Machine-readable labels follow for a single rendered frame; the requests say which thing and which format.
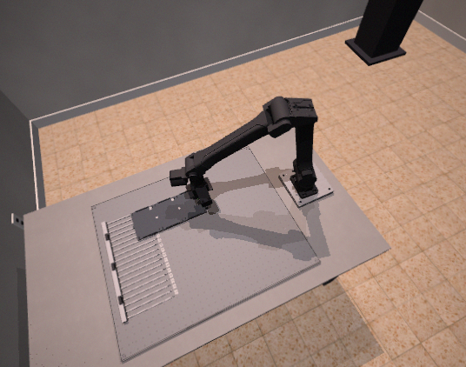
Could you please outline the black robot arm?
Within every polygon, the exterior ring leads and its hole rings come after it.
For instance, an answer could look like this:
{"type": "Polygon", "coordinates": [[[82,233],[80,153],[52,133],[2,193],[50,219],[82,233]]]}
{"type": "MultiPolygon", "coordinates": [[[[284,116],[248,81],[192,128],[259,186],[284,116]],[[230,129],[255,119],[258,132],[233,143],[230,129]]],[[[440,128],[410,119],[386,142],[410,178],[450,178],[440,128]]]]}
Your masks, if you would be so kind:
{"type": "Polygon", "coordinates": [[[212,204],[209,186],[203,178],[206,170],[261,137],[270,135],[277,138],[295,128],[296,159],[292,172],[296,174],[290,176],[290,181],[301,199],[315,195],[318,188],[315,185],[317,179],[312,154],[314,124],[317,121],[311,98],[275,97],[263,105],[263,111],[254,119],[208,148],[187,156],[185,167],[170,170],[170,184],[172,187],[187,185],[189,179],[194,197],[198,196],[201,205],[206,208],[212,204]]]}

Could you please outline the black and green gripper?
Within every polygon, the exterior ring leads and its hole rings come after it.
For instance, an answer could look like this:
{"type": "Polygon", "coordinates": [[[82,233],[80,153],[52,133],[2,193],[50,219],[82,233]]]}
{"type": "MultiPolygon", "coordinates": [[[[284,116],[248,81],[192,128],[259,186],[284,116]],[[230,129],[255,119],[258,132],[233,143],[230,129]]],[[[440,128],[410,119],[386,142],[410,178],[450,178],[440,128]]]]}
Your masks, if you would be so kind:
{"type": "MultiPolygon", "coordinates": [[[[213,190],[213,187],[212,187],[212,185],[210,183],[210,180],[207,177],[205,179],[206,179],[207,184],[209,186],[209,190],[213,190]]],[[[193,200],[199,199],[198,196],[194,197],[193,192],[192,192],[189,184],[187,184],[185,187],[186,187],[186,189],[187,189],[187,191],[189,193],[190,199],[192,199],[192,198],[193,198],[193,200]]]]}

